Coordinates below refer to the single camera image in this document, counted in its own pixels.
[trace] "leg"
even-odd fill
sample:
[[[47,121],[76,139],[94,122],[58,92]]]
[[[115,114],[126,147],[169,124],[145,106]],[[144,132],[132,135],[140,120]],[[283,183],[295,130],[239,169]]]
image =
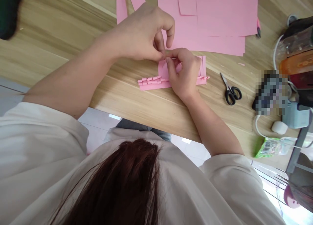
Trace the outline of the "leg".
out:
[[[155,128],[152,128],[151,131],[153,133],[157,134],[158,136],[160,136],[165,141],[171,142],[171,140],[172,140],[172,134],[171,133],[160,131],[160,130],[155,129]]]
[[[138,130],[138,131],[150,131],[151,127],[129,121],[127,119],[122,119],[116,126],[116,128],[123,128],[123,129],[131,129],[131,130]]]

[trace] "shirt sleeve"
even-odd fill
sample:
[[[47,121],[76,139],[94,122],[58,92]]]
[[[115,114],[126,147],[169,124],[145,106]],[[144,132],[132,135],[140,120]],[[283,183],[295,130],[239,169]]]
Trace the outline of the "shirt sleeve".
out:
[[[43,164],[85,157],[88,135],[68,114],[19,103],[0,117],[0,180]]]
[[[285,224],[245,156],[213,156],[200,169],[245,224]]]

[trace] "brown hair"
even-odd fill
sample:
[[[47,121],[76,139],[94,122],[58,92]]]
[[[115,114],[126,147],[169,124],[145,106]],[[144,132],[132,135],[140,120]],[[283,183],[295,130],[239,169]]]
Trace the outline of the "brown hair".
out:
[[[69,213],[58,223],[158,224],[158,154],[158,146],[144,139],[121,143],[118,150],[97,166]],[[76,186],[50,224],[56,223]]]

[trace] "black scissors handle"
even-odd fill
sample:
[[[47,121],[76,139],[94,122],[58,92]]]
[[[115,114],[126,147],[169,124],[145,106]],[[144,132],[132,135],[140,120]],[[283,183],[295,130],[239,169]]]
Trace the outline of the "black scissors handle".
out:
[[[235,98],[236,100],[241,100],[242,94],[241,94],[241,90],[240,90],[239,88],[237,88],[237,87],[231,87],[231,91],[232,91],[232,94],[234,95],[234,98]]]
[[[225,99],[226,99],[226,102],[229,105],[236,104],[236,100],[241,100],[241,98],[242,98],[241,91],[237,87],[232,87],[231,91],[230,90],[226,90],[226,92],[225,92]]]

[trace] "scissor blade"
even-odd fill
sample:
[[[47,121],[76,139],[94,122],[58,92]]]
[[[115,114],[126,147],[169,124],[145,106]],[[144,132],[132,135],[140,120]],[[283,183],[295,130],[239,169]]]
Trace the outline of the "scissor blade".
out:
[[[225,83],[226,87],[228,87],[228,84],[227,84],[227,80],[226,80],[226,78],[224,77],[224,75],[223,75],[222,73],[220,73],[220,74],[221,74],[221,76],[222,76],[222,79],[223,79],[223,81],[224,81],[224,83]]]

